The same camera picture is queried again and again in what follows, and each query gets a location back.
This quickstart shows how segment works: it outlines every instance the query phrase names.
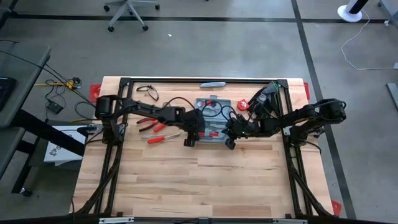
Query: wooden tabletop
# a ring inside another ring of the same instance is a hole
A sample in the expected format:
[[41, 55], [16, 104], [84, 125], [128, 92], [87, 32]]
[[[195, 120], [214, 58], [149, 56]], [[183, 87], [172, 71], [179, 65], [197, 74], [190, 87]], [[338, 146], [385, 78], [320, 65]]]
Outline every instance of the wooden tabletop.
[[[104, 77], [101, 95], [115, 95], [120, 77]], [[303, 80], [288, 79], [293, 109], [308, 104]], [[216, 95], [229, 99], [236, 107], [239, 100], [249, 100], [262, 85], [227, 84], [224, 88], [203, 89], [198, 83], [151, 83], [159, 92], [154, 101], [147, 93], [136, 92], [133, 99], [162, 106], [175, 96], [192, 103], [195, 98]], [[188, 103], [175, 100], [172, 106]], [[245, 217], [276, 218], [294, 215], [281, 133], [271, 138], [236, 141], [235, 150], [223, 144], [197, 142], [195, 148], [184, 147], [186, 134], [176, 127], [166, 127], [159, 134], [181, 133], [179, 138], [158, 144], [147, 144], [138, 133], [145, 124], [136, 124], [142, 116], [130, 114], [119, 168], [113, 214], [123, 212], [134, 217]], [[332, 212], [331, 201], [318, 149], [301, 147], [309, 188], [326, 210]], [[86, 147], [73, 201], [78, 210], [97, 188], [106, 145], [93, 142]], [[303, 211], [302, 192], [298, 187]], [[102, 209], [108, 192], [104, 193]]]

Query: gray floor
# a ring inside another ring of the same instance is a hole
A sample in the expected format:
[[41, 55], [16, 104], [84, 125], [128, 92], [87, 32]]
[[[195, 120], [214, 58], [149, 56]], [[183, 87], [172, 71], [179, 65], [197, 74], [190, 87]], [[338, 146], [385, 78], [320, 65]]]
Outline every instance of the gray floor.
[[[17, 12], [29, 14], [103, 16], [105, 1], [20, 0]], [[275, 17], [294, 18], [289, 0], [162, 0], [162, 9], [139, 8], [142, 16]], [[344, 0], [297, 0], [306, 19], [337, 19]], [[386, 18], [369, 1], [365, 11], [372, 19]], [[109, 33], [107, 21], [52, 21], [9, 19], [0, 39], [12, 39], [52, 48], [49, 64], [66, 77], [83, 80], [88, 95], [92, 83], [106, 75], [195, 77], [300, 77], [311, 84], [296, 23], [149, 21], [143, 32], [136, 21], [121, 21]], [[356, 71], [340, 52], [362, 24], [304, 24], [315, 69], [325, 98], [347, 102], [348, 119], [333, 127], [341, 162], [358, 219], [397, 222], [398, 156], [396, 111], [385, 84], [398, 81], [396, 70]], [[398, 62], [398, 30], [369, 24], [361, 36], [346, 46], [357, 67], [391, 67]], [[38, 82], [51, 78], [41, 74]], [[34, 88], [24, 105], [45, 118], [44, 95]], [[311, 102], [316, 102], [311, 88]], [[80, 101], [65, 93], [67, 107], [51, 119], [78, 116], [73, 105]], [[91, 108], [81, 109], [91, 116]], [[333, 200], [342, 202], [326, 138], [320, 138], [322, 159]], [[25, 157], [14, 155], [0, 181], [0, 219], [62, 215], [68, 212], [77, 173], [35, 170], [27, 185], [31, 198], [9, 194]]]

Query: gray tool case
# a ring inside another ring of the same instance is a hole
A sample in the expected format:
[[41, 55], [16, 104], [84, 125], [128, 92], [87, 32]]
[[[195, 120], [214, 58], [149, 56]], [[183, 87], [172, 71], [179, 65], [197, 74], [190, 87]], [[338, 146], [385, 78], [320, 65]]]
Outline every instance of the gray tool case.
[[[210, 96], [210, 98], [197, 98], [195, 100], [195, 108], [202, 110], [203, 107], [207, 104], [207, 102], [217, 101], [222, 106], [231, 106], [231, 100], [222, 100], [217, 99], [217, 96]], [[228, 136], [221, 133], [222, 130], [225, 129], [225, 124], [227, 120], [225, 120], [224, 116], [220, 113], [215, 117], [206, 117], [216, 115], [220, 112], [221, 106], [217, 103], [214, 103], [213, 106], [207, 106], [203, 111], [203, 115], [205, 116], [206, 129], [204, 136], [200, 136], [200, 142], [212, 142], [212, 143], [224, 143]], [[231, 108], [224, 108], [223, 114], [229, 118], [229, 112]]]

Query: pliers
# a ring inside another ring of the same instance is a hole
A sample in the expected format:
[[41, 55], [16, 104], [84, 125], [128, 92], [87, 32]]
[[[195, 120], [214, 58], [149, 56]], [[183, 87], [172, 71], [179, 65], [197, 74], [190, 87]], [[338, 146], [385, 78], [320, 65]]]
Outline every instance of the pliers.
[[[138, 130], [139, 132], [147, 131], [147, 130], [153, 128], [154, 126], [156, 126], [156, 124], [159, 123], [159, 121], [156, 120], [155, 118], [144, 118], [144, 119], [141, 119], [141, 120], [137, 121], [137, 124], [141, 124], [141, 123], [146, 122], [146, 121], [152, 121], [152, 124], [147, 126], [147, 127], [141, 128], [140, 130]], [[160, 124], [158, 127], [154, 128], [154, 131], [155, 132], [159, 132], [160, 130], [164, 129], [165, 127], [166, 127], [165, 124]]]

